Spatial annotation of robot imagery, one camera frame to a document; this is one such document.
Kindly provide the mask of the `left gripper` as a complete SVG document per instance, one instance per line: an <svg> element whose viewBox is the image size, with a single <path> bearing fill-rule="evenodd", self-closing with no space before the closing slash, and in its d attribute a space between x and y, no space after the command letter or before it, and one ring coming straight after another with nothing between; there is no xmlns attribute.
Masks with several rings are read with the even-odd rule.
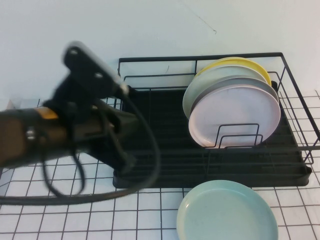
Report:
<svg viewBox="0 0 320 240"><path fill-rule="evenodd" d="M36 108L36 113L45 160L86 153L120 174L128 174L136 165L137 159L121 145L139 128L133 113L115 109L102 100L91 107L81 123L61 118L44 106Z"/></svg>

